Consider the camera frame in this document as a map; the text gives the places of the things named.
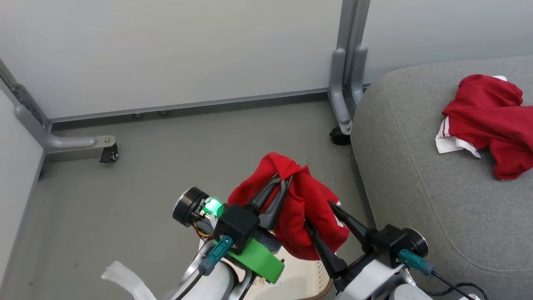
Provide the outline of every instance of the black wheel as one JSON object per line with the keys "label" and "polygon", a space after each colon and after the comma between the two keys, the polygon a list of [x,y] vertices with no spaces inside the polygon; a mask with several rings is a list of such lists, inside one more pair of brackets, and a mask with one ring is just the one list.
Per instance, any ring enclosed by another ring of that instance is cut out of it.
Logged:
{"label": "black wheel", "polygon": [[348,145],[350,143],[350,136],[344,135],[340,127],[335,127],[330,133],[329,136],[332,139],[333,144],[335,145]]}
{"label": "black wheel", "polygon": [[118,159],[118,147],[117,144],[114,144],[111,147],[104,148],[102,150],[102,155],[100,156],[101,163],[110,163]]}

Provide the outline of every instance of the red cloth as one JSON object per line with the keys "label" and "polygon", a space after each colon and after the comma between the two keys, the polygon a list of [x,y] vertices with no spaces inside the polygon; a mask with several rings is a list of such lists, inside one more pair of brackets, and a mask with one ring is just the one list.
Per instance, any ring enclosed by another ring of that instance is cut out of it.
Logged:
{"label": "red cloth", "polygon": [[470,75],[455,99],[442,111],[451,136],[477,149],[489,147],[496,160],[494,175],[518,178],[533,167],[533,106],[522,105],[516,85],[486,75]]}
{"label": "red cloth", "polygon": [[[263,157],[255,172],[231,193],[228,203],[239,203],[243,206],[276,172],[281,179],[288,179],[294,174],[274,228],[274,234],[283,243],[283,247],[296,258],[319,259],[305,229],[304,220],[308,219],[331,250],[337,251],[349,233],[345,226],[337,224],[328,204],[329,200],[337,203],[338,197],[314,179],[307,166],[302,168],[286,156],[269,153]],[[268,207],[278,190],[279,187],[274,190],[263,210]]]}

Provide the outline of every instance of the teal connector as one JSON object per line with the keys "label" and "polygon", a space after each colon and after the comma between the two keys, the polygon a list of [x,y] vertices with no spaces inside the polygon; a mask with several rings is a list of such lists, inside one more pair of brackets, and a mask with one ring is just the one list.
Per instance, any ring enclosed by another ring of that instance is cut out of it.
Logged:
{"label": "teal connector", "polygon": [[406,267],[417,269],[427,276],[431,276],[431,273],[435,270],[432,264],[427,263],[425,259],[406,249],[398,253],[398,259]]}
{"label": "teal connector", "polygon": [[215,265],[228,253],[232,245],[233,239],[224,235],[220,239],[220,242],[216,244],[215,248],[211,249],[207,257],[200,262],[198,265],[198,271],[203,271],[205,276],[209,276],[213,269],[215,269]]}

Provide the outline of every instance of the white panel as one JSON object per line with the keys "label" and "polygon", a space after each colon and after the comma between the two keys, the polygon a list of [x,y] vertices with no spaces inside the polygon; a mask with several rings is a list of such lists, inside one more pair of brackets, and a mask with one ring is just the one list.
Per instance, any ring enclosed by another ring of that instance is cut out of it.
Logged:
{"label": "white panel", "polygon": [[429,62],[533,54],[528,0],[372,0],[365,82]]}
{"label": "white panel", "polygon": [[2,0],[0,58],[50,119],[325,88],[342,0]]}
{"label": "white panel", "polygon": [[13,109],[0,90],[0,285],[43,153]]}

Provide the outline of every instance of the gray cushion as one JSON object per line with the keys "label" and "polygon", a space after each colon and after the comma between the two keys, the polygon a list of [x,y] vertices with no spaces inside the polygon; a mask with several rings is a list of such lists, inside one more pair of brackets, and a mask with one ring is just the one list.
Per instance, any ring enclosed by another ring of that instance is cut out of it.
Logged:
{"label": "gray cushion", "polygon": [[[504,75],[523,90],[524,105],[533,105],[533,56],[397,70],[365,93],[353,151],[378,228],[418,230],[429,243],[429,262],[453,282],[481,286],[491,300],[533,299],[533,171],[499,181],[488,151],[477,159],[435,147],[441,111],[471,74]],[[412,273],[422,287],[447,288]],[[440,299],[460,298],[453,294]]]}

